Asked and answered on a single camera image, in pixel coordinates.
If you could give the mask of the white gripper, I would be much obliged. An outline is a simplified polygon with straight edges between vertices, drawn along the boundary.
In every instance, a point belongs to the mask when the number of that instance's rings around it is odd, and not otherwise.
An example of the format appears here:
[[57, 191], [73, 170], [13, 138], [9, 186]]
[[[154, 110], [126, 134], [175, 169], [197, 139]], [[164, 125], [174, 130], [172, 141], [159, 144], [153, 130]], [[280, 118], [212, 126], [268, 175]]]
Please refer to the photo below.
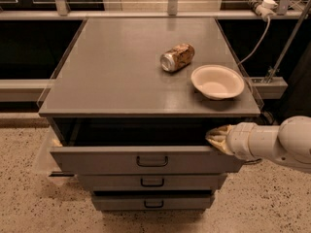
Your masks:
[[252, 122], [241, 122], [233, 126], [223, 125], [209, 130], [205, 139], [222, 153], [234, 155], [244, 161], [255, 161], [258, 158], [251, 153], [249, 138], [256, 126]]

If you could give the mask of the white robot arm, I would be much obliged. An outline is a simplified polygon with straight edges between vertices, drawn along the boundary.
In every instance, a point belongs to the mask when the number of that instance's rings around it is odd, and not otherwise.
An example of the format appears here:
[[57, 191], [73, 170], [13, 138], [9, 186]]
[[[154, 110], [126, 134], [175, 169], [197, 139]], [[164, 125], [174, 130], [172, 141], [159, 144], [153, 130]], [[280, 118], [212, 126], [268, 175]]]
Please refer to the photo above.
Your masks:
[[206, 133], [216, 149], [240, 160], [267, 159], [277, 165], [311, 173], [311, 118], [292, 116], [280, 125], [241, 122]]

